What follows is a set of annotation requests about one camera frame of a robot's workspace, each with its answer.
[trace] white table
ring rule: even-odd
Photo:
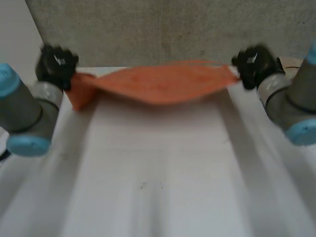
[[[314,237],[314,150],[240,84],[169,107],[65,98],[50,153],[0,168],[0,236]]]

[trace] concrete wall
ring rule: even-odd
[[[316,39],[315,0],[26,0],[44,41],[82,66],[210,59],[265,42],[302,58]]]

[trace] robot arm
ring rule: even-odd
[[[295,145],[316,143],[316,44],[289,81],[279,59],[258,45],[232,59],[245,89],[257,88],[269,119]]]
[[[45,45],[30,90],[8,65],[0,64],[0,126],[10,137],[9,152],[26,157],[44,155],[51,144],[63,90],[70,89],[78,57]]]

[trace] light blue joint cap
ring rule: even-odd
[[[0,63],[0,99],[13,93],[19,84],[19,75],[7,63]]]
[[[285,136],[297,146],[316,144],[316,119],[308,119],[291,126]]]
[[[310,64],[316,65],[316,41],[313,43],[312,47],[308,51],[307,60]]]
[[[23,157],[39,157],[48,152],[51,141],[42,137],[13,135],[6,142],[6,148],[12,154]]]

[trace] orange fabric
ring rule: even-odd
[[[237,81],[228,66],[213,67],[207,61],[186,61],[123,69],[99,78],[76,73],[72,89],[66,94],[75,110],[82,109],[93,99],[96,88],[162,105],[211,94]]]

